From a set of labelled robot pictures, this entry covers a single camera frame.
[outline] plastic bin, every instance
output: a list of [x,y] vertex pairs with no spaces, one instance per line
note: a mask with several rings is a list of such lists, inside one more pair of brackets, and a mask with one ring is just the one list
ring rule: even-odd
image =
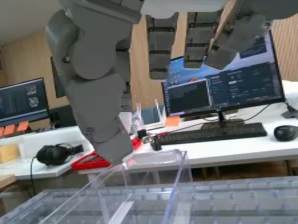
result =
[[[146,168],[147,163],[158,173]],[[135,155],[98,175],[40,223],[167,223],[169,202],[181,181],[191,181],[185,152]]]

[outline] monitor screen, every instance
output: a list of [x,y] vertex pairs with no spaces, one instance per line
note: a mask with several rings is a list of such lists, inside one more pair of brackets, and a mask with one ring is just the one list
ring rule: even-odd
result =
[[162,83],[167,116],[186,116],[284,101],[271,34],[238,53],[223,70],[186,69],[170,61]]
[[0,88],[0,126],[48,118],[44,79]]

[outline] ceiling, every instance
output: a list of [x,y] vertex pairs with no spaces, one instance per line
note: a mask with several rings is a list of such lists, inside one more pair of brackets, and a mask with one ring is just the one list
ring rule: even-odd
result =
[[0,0],[0,46],[41,30],[58,9],[57,0]]

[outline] computer mouse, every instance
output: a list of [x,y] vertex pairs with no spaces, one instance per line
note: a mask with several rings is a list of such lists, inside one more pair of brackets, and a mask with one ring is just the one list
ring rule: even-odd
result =
[[291,125],[283,125],[275,128],[274,136],[278,141],[288,142],[298,137],[298,127]]

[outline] monitor stand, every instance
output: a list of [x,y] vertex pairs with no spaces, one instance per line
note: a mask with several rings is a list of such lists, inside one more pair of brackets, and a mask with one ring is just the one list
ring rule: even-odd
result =
[[210,122],[202,125],[202,129],[205,128],[225,128],[231,126],[242,126],[244,124],[244,121],[240,119],[226,119],[225,113],[218,112],[218,120],[215,122]]
[[296,118],[298,119],[298,110],[290,105],[287,105],[287,111],[282,114],[282,117],[286,119]]

